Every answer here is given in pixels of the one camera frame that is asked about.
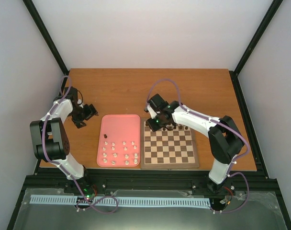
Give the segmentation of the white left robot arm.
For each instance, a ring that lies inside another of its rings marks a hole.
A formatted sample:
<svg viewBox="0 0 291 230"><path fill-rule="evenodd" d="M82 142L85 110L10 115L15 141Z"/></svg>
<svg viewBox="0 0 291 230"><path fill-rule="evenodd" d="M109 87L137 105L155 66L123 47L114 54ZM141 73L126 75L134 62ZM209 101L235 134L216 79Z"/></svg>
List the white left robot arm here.
<svg viewBox="0 0 291 230"><path fill-rule="evenodd" d="M70 153L64 122L71 117L73 124L82 128L98 112L92 104L84 104L78 99L78 94L78 89L66 87L64 95L54 99L47 114L30 123L30 132L35 157L56 166L67 179L75 179L75 187L86 193L91 189L92 181L85 176L85 167Z"/></svg>

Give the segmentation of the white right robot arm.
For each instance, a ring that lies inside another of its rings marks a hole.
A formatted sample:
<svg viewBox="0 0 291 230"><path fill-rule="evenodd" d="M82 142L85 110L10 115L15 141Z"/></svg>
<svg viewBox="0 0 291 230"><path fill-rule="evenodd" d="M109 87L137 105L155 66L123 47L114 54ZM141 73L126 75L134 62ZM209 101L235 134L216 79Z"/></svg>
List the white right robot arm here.
<svg viewBox="0 0 291 230"><path fill-rule="evenodd" d="M229 116L211 117L191 110L180 101L168 103L159 94L147 99L145 111L151 116L146 124L153 132L183 126L208 138L214 157L209 179L215 184L222 184L230 177L231 168L241 157L239 153L243 147L246 147L245 154L250 151L249 143Z"/></svg>

